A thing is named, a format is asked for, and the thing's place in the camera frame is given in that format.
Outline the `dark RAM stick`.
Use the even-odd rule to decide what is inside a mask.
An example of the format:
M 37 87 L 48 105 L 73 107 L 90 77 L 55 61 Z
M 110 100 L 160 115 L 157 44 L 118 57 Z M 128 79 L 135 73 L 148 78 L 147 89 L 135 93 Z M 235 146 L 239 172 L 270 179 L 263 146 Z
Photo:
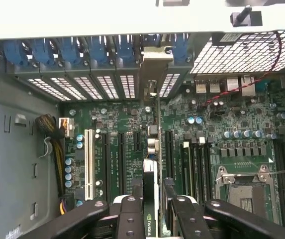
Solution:
M 183 142 L 183 156 L 184 156 L 184 176 L 185 176 L 185 188 L 186 188 L 186 195 L 192 196 L 193 189 L 192 189 L 192 179 L 191 179 L 191 172 L 190 172 L 190 145 L 188 141 Z

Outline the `black RAM slot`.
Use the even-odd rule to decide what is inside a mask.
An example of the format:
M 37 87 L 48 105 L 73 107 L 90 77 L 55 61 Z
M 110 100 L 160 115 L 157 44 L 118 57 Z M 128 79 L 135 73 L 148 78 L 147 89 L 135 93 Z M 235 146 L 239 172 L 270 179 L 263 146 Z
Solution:
M 206 199 L 213 198 L 211 186 L 211 164 L 210 164 L 210 143 L 204 145 L 204 166 L 205 166 L 205 181 L 206 181 Z

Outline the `CPU socket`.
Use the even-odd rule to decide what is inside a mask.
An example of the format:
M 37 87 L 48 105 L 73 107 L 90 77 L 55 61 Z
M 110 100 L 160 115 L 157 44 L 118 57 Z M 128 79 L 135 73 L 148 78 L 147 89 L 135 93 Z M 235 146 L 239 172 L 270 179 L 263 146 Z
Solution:
M 281 224 L 274 177 L 266 163 L 218 166 L 214 197 Z

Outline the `long black expansion slot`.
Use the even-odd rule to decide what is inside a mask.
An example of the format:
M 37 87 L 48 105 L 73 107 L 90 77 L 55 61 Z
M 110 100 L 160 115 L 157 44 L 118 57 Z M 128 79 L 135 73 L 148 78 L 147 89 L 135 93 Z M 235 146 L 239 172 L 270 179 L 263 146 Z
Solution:
M 120 194 L 126 194 L 126 148 L 125 134 L 118 133 L 118 174 L 119 174 L 119 190 Z
M 104 179 L 104 190 L 105 200 L 111 200 L 111 159 L 110 159 L 110 139 L 108 133 L 102 134 L 102 160 L 103 160 L 103 179 Z
M 171 130 L 165 131 L 165 156 L 167 177 L 174 178 L 174 138 Z

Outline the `white expansion slot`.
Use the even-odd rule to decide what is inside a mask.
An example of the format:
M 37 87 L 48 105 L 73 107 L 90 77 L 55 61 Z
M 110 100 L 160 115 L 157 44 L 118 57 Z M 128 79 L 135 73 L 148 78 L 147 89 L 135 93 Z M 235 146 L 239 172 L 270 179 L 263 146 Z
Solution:
M 95 198 L 95 131 L 85 129 L 85 200 Z

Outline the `short black expansion slot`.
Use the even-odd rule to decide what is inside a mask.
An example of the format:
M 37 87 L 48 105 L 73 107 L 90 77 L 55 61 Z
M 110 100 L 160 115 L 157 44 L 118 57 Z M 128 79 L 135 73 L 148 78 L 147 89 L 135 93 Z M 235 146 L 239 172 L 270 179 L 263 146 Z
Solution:
M 141 133 L 139 131 L 133 133 L 133 146 L 135 152 L 141 152 Z

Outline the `green motherboard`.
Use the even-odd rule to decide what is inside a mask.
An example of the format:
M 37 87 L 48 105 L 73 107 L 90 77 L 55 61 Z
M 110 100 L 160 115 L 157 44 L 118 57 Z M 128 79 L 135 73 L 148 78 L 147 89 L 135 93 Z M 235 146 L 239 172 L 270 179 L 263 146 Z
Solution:
M 161 162 L 159 163 L 159 198 L 163 200 L 163 180 L 167 177 L 165 131 L 174 138 L 173 181 L 178 195 L 186 195 L 183 142 L 190 145 L 190 172 L 193 195 L 199 204 L 206 199 L 204 145 L 210 143 L 212 199 L 215 196 L 215 178 L 220 165 L 234 163 L 266 163 L 270 172 L 285 170 L 285 76 L 266 79 L 239 92 L 228 94 L 207 104 L 225 81 L 190 81 L 179 94 L 158 103 L 161 127 Z M 64 202 L 70 207 L 85 202 L 85 129 L 95 131 L 95 198 L 105 200 L 102 134 L 108 133 L 111 159 L 111 200 L 114 203 L 119 190 L 118 133 L 125 134 L 126 194 L 132 193 L 132 181 L 143 180 L 144 133 L 141 130 L 143 104 L 132 102 L 89 102 L 63 105 L 60 122 L 71 128 L 64 142 L 65 165 Z M 141 133 L 141 152 L 135 152 L 133 133 Z M 285 174 L 274 177 L 279 200 L 281 224 L 285 227 Z M 169 236 L 165 213 L 159 213 L 163 222 L 163 236 Z

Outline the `perforated metal slot cover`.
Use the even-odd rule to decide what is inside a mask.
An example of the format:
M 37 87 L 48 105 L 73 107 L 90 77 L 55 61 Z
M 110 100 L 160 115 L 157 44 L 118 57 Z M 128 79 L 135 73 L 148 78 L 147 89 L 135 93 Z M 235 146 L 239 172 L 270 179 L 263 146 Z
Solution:
M 70 101 L 71 99 L 67 97 L 66 95 L 59 92 L 54 87 L 50 86 L 46 82 L 44 82 L 42 79 L 35 78 L 35 79 L 27 79 L 27 81 L 34 86 L 38 87 L 39 89 L 45 91 L 46 93 L 49 93 L 51 96 L 54 96 L 55 98 L 61 100 L 61 101 Z
M 87 77 L 75 77 L 74 80 L 94 99 L 102 100 L 101 94 Z
M 166 74 L 163 84 L 160 88 L 159 97 L 160 98 L 168 98 L 171 93 L 173 87 L 175 86 L 178 78 L 180 77 L 179 73 L 170 73 Z
M 69 93 L 77 100 L 86 100 L 86 97 L 81 92 L 79 92 L 75 87 L 73 87 L 65 78 L 52 77 L 50 79 L 52 82 L 57 84 L 59 87 L 61 87 L 63 90 L 65 90 L 67 93 Z
M 135 98 L 135 85 L 133 75 L 120 75 L 124 95 L 126 99 Z
M 110 76 L 98 76 L 97 79 L 109 99 L 119 99 L 118 93 L 115 89 L 115 85 Z

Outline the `open grey PC case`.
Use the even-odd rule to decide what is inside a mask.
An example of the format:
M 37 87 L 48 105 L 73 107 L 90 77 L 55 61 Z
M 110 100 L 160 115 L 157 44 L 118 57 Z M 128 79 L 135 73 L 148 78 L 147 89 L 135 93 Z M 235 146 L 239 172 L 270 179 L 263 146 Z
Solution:
M 182 86 L 190 81 L 226 82 L 225 88 L 218 88 L 207 99 L 206 103 L 210 104 L 266 79 L 285 76 L 285 30 L 186 33 L 189 35 L 188 57 L 184 62 L 175 62 L 173 58 L 169 63 L 165 76 L 179 73 L 180 77 L 169 97 L 160 98 L 159 102 L 175 98 Z M 3 50 L 6 40 L 0 40 L 0 239 L 18 239 L 22 234 L 77 208 L 64 202 L 64 142 L 71 128 L 60 122 L 63 105 L 123 101 L 142 104 L 142 52 L 146 47 L 162 49 L 169 46 L 173 49 L 174 34 L 177 33 L 130 34 L 134 53 L 134 60 L 130 62 L 124 62 L 117 56 L 115 38 L 118 34 L 97 35 L 104 37 L 107 53 L 107 61 L 100 64 L 90 57 L 88 38 L 92 35 L 73 36 L 77 38 L 81 57 L 77 65 L 63 59 L 59 49 L 60 37 L 45 37 L 53 49 L 55 63 L 51 66 L 35 60 L 31 48 L 34 38 L 14 39 L 22 41 L 28 58 L 27 66 L 7 61 Z M 134 99 L 125 98 L 120 75 L 134 76 Z M 108 98 L 98 76 L 112 78 L 119 99 Z M 65 78 L 86 100 L 71 96 L 52 82 L 52 77 Z M 94 100 L 74 80 L 75 77 L 87 77 L 102 100 Z M 61 101 L 27 81 L 35 78 L 42 79 L 71 100 Z M 47 136 L 52 138 L 53 152 L 49 157 L 38 158 Z

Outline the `blue card retention clip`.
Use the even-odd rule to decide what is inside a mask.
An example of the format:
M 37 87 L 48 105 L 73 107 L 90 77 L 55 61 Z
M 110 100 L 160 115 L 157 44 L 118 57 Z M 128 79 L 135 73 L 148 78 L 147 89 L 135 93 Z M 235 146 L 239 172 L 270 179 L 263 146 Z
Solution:
M 14 65 L 28 65 L 28 58 L 24 52 L 21 40 L 6 40 L 3 43 L 3 50 L 7 61 Z
M 99 64 L 107 61 L 107 53 L 103 36 L 90 36 L 88 38 L 90 57 Z
M 188 57 L 188 38 L 187 33 L 174 34 L 173 41 L 173 56 L 175 62 L 184 62 Z
M 50 40 L 46 38 L 36 38 L 31 40 L 31 48 L 36 61 L 51 66 L 55 63 L 53 49 Z
M 132 35 L 130 34 L 120 34 L 115 38 L 115 46 L 117 51 L 117 56 L 124 62 L 130 62 L 134 60 Z
M 81 61 L 76 37 L 62 37 L 58 39 L 59 49 L 65 61 L 77 65 Z

